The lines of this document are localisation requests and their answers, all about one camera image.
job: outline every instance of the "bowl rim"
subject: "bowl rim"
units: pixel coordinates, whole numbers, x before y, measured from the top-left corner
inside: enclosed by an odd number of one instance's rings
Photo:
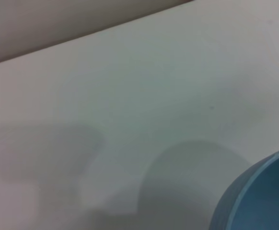
[[[264,162],[256,171],[255,173],[253,173],[249,179],[247,180],[246,184],[244,185],[244,187],[241,189],[239,195],[237,196],[237,199],[234,202],[234,205],[231,209],[231,212],[229,214],[229,218],[228,218],[228,222],[227,222],[227,226],[225,228],[225,230],[231,230],[231,226],[233,223],[233,219],[235,217],[236,211],[238,209],[238,207],[240,206],[240,203],[242,201],[242,199],[244,198],[246,192],[248,191],[249,187],[253,184],[253,182],[257,179],[257,177],[267,168],[269,167],[272,163],[274,163],[275,161],[279,160],[279,151],[274,153],[272,155],[272,157],[270,157],[269,159],[267,159],[266,162]]]

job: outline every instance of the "white countertop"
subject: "white countertop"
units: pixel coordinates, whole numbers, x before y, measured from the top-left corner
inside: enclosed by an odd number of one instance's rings
[[[70,147],[96,144],[85,160]],[[0,63],[0,230],[47,230],[40,203],[59,216],[77,198],[71,216],[111,223],[94,230],[172,229],[168,207],[191,220],[176,229],[206,229],[226,187],[278,150],[279,1],[197,0]],[[184,209],[146,205],[154,186]]]

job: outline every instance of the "blue container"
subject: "blue container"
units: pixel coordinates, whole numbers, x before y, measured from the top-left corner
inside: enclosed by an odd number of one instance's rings
[[[250,167],[229,186],[209,230],[279,230],[279,152]]]

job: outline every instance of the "white table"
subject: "white table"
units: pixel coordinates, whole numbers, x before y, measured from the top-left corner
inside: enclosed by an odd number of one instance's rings
[[[89,164],[60,139],[82,127]],[[278,150],[279,1],[197,0],[0,63],[0,230],[47,230],[65,206],[94,230],[206,229]]]

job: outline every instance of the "blue bowl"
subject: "blue bowl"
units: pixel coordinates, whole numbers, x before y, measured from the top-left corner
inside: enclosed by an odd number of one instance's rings
[[[229,186],[209,230],[279,230],[279,152],[250,167]]]

